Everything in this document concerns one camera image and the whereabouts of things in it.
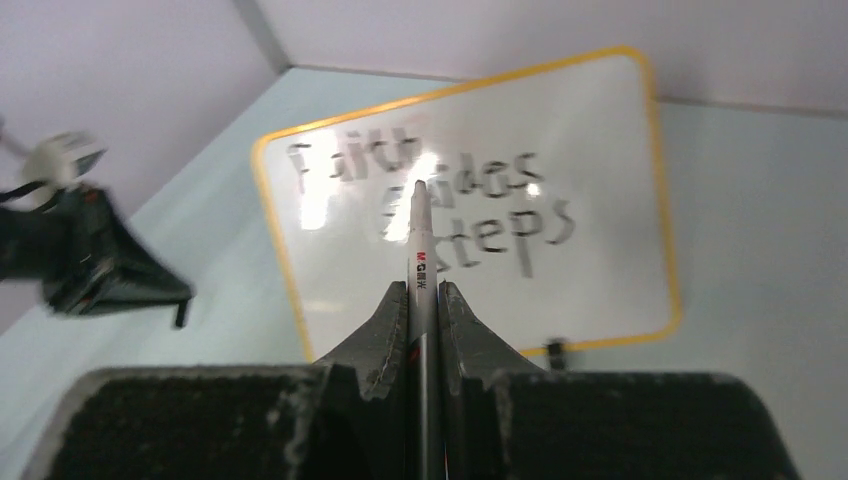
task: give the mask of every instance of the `tabletop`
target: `tabletop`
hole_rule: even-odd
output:
[[[253,143],[446,85],[286,73],[129,220],[194,284],[185,329],[172,329],[171,309],[60,321],[36,307],[0,336],[0,478],[19,475],[63,392],[92,369],[303,362]],[[660,114],[683,322],[662,342],[581,352],[577,368],[736,375],[805,478],[838,478],[848,470],[848,121],[680,104]]]

